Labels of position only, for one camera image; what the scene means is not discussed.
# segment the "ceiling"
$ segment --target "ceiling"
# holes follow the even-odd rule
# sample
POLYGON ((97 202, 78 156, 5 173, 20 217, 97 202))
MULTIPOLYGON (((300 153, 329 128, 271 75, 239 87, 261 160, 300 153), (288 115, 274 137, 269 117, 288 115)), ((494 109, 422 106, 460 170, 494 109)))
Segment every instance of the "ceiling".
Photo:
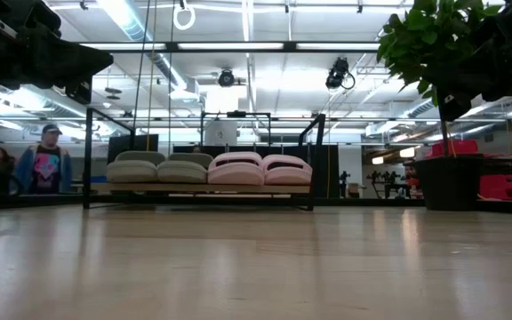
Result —
MULTIPOLYGON (((108 1, 118 4, 124 0, 108 1)), ((413 2, 363 0, 360 1, 364 6, 363 12, 357 13, 359 0, 188 0, 188 5, 195 8, 195 23, 187 30, 179 30, 173 24, 173 1, 128 1, 133 2, 142 21, 148 16, 148 30, 157 42, 376 41, 389 15, 396 12, 402 17, 404 9, 409 9, 413 2), (249 5, 245 11, 243 1, 249 5), (284 11, 286 2, 290 5, 290 13, 284 11)), ((62 38, 65 40, 94 43, 130 41, 115 20, 100 7, 100 2, 86 1, 89 6, 87 11, 80 8, 79 1, 45 2, 61 17, 62 38)), ((502 4, 503 1, 490 0, 489 3, 502 4)), ((187 22, 187 15, 186 12, 180 13, 181 24, 187 22)), ((242 85, 231 88, 230 92, 238 95, 238 108, 245 111, 252 107, 253 111, 290 117, 311 116, 312 112, 323 112, 333 117, 400 117, 426 102, 417 93, 416 84, 400 92, 402 82, 390 78, 384 65, 377 64, 375 54, 371 53, 251 53, 247 58, 245 53, 207 52, 166 53, 164 57, 181 76, 195 78, 200 83, 199 90, 203 95, 218 89, 215 75, 224 68, 232 69, 234 75, 242 79, 242 85), (339 89, 329 92, 324 84, 325 78, 338 57, 347 58, 351 73, 356 78, 356 86, 349 91, 339 89), (253 106, 247 98, 249 62, 253 65, 253 106)), ((200 115, 199 103, 169 98, 169 82, 155 65, 152 66, 146 55, 115 53, 114 59, 115 64, 111 68, 102 70, 93 79, 92 107, 112 116, 121 116, 125 111, 133 112, 137 101, 138 116, 149 115, 150 109, 152 116, 168 116, 169 109, 172 116, 200 115), (120 99, 108 100, 106 97, 109 93, 105 92, 107 87, 121 90, 122 93, 118 95, 120 99)), ((474 102, 475 106, 483 104, 479 99, 474 102)), ((507 114, 511 110, 510 102, 503 107, 493 103, 472 116, 499 117, 499 114, 507 114)), ((438 114, 435 109, 429 109, 418 117, 437 118, 438 114)), ((168 125, 162 122, 150 124, 158 127, 168 125)), ((368 124, 335 124, 332 133, 364 129, 368 124)), ((190 122, 171 124, 173 128, 193 128, 198 125, 190 122)), ((275 125, 289 128, 307 124, 286 122, 275 125)), ((423 138, 434 135, 438 129, 436 124, 397 124, 387 134, 397 137, 424 131, 424 134, 417 136, 423 138)))

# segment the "low platform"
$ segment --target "low platform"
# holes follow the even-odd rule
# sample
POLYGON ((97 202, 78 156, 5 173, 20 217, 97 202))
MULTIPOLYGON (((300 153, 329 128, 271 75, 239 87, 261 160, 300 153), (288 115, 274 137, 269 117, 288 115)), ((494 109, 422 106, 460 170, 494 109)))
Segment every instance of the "low platform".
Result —
POLYGON ((93 183, 95 191, 234 192, 246 194, 307 194, 309 186, 246 186, 178 183, 93 183))

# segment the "man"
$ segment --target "man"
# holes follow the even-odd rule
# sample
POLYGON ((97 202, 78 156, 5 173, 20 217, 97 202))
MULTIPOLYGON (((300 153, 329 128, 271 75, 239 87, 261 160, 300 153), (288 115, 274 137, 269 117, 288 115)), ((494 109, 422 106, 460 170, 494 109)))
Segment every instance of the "man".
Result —
POLYGON ((70 191, 72 166, 67 150, 57 145, 61 134, 56 124, 46 125, 41 143, 29 147, 21 157, 16 176, 26 193, 49 195, 70 191))

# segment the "potted plant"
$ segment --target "potted plant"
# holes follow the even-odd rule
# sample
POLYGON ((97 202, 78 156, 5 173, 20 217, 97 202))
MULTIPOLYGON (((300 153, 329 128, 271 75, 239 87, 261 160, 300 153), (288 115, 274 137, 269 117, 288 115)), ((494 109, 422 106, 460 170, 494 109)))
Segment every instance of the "potted plant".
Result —
POLYGON ((430 83, 426 74, 432 68, 469 58, 477 49, 472 34, 485 17, 496 15, 500 8, 484 5, 481 0, 415 0, 403 20, 397 14, 390 16, 384 26, 386 35, 379 40, 377 61, 384 59, 390 75, 404 80, 403 88, 418 82, 422 97, 431 98, 439 107, 444 157, 416 163, 429 209, 471 210, 476 203, 479 176, 475 162, 449 157, 446 120, 468 109, 445 108, 445 93, 430 83))

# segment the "black pot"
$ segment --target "black pot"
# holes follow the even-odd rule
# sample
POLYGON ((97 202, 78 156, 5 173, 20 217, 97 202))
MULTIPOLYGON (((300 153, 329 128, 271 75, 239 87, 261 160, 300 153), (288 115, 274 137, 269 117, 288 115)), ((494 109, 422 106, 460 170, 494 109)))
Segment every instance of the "black pot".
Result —
POLYGON ((483 158, 437 157, 417 161, 426 208, 438 211, 473 211, 479 193, 483 158))

